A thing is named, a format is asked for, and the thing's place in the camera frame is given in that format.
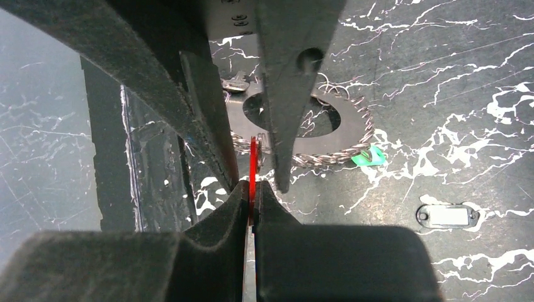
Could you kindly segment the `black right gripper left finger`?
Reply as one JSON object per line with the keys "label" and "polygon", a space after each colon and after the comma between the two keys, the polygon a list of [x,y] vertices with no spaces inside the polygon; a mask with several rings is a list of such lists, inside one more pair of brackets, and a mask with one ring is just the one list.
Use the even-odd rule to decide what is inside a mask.
{"label": "black right gripper left finger", "polygon": [[183,232],[42,232],[1,274],[2,301],[241,301],[249,183]]}

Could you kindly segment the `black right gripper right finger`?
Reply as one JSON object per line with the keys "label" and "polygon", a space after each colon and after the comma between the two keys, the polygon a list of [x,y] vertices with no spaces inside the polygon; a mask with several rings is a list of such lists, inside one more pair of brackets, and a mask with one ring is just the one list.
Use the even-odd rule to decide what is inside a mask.
{"label": "black right gripper right finger", "polygon": [[441,301],[426,247],[400,226],[305,225],[255,184],[258,301]]}

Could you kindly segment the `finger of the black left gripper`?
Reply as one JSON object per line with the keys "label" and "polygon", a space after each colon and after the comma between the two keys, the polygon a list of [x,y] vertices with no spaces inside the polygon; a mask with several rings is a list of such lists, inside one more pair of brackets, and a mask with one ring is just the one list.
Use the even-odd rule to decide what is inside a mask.
{"label": "finger of the black left gripper", "polygon": [[258,1],[263,101],[276,187],[287,193],[305,106],[346,1]]}
{"label": "finger of the black left gripper", "polygon": [[239,181],[218,68],[206,37],[157,1],[2,1],[153,109],[227,190]]}

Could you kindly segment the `red key tag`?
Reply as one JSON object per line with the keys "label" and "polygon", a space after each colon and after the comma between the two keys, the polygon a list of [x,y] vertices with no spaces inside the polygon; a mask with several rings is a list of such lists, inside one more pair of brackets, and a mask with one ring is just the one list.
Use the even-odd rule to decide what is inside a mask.
{"label": "red key tag", "polygon": [[256,174],[261,165],[261,142],[258,137],[251,137],[249,157],[249,225],[254,225],[254,203],[256,195]]}

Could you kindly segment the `green headed key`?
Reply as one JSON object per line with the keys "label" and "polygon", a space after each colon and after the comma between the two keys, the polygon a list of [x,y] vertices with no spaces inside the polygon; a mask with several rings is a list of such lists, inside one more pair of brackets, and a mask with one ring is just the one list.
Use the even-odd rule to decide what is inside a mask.
{"label": "green headed key", "polygon": [[358,167],[379,166],[386,163],[386,158],[383,152],[373,145],[369,149],[352,157],[351,160]]}

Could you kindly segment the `black key tag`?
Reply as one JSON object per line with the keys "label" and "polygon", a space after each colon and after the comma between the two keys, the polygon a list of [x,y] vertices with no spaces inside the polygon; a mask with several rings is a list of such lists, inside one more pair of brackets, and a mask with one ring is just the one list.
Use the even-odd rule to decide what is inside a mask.
{"label": "black key tag", "polygon": [[426,204],[416,211],[418,223],[429,229],[466,229],[476,226],[480,213],[463,204]]}

